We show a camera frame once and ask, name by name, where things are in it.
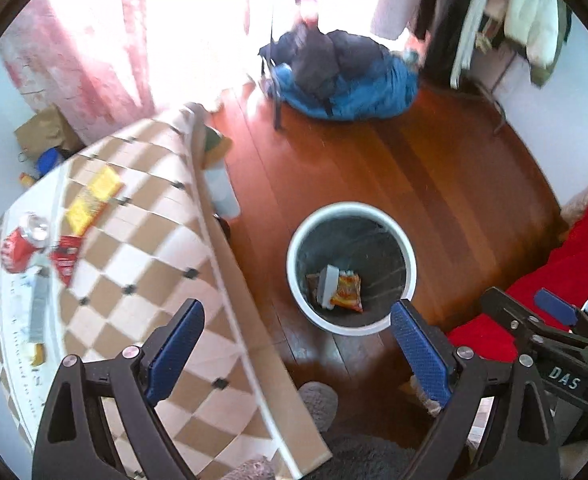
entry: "metal screw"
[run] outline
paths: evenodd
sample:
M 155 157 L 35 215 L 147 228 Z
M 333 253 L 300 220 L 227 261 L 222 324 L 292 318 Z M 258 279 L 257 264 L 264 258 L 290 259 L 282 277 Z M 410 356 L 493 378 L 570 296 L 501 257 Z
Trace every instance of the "metal screw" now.
M 529 368 L 534 364 L 534 359 L 532 359 L 527 354 L 521 354 L 519 355 L 519 363 L 525 366 L 526 368 Z
M 123 352 L 121 352 L 121 354 L 126 359 L 132 359 L 138 355 L 139 351 L 140 348 L 138 348 L 138 346 L 128 346 L 125 350 L 123 350 Z
M 471 359 L 474 357 L 474 351 L 469 346 L 459 346 L 456 349 L 456 355 L 461 359 Z
M 73 354 L 70 354 L 70 355 L 65 356 L 63 358 L 63 366 L 65 366 L 66 368 L 69 368 L 71 366 L 74 366 L 77 361 L 78 361 L 78 357 L 76 357 Z

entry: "brown paper bag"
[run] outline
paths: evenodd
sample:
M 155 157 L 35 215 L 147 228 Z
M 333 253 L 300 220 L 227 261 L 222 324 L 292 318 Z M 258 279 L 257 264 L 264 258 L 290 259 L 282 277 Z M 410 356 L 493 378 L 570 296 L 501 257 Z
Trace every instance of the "brown paper bag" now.
M 71 155 L 85 147 L 56 105 L 41 110 L 14 133 L 23 153 L 33 161 L 50 148 L 65 150 Z

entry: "yellow package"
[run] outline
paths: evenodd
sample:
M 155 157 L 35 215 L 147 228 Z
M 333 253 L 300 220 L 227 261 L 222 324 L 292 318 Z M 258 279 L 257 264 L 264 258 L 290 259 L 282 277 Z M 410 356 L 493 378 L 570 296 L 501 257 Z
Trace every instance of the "yellow package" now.
M 76 196 L 65 213 L 74 236 L 83 236 L 122 187 L 119 175 L 105 166 Z

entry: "red cloth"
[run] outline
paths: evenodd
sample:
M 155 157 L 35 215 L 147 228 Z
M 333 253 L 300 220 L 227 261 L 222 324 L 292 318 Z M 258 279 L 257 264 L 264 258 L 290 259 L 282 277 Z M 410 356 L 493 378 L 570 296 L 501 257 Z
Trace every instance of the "red cloth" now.
M 534 305 L 534 295 L 542 288 L 578 308 L 588 300 L 588 208 L 583 218 L 572 227 L 565 243 L 550 253 L 548 262 L 506 290 L 549 326 L 568 330 Z M 448 339 L 454 346 L 471 347 L 486 359 L 511 362 L 517 356 L 514 338 L 485 314 L 456 327 L 448 334 Z

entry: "curtain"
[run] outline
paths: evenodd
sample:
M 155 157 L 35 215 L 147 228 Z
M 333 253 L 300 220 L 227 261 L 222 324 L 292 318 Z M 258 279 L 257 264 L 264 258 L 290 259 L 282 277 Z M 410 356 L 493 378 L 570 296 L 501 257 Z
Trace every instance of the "curtain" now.
M 278 37 L 294 0 L 31 0 L 0 55 L 27 103 L 57 105 L 89 144 L 173 105 L 215 107 L 254 69 L 273 4 Z

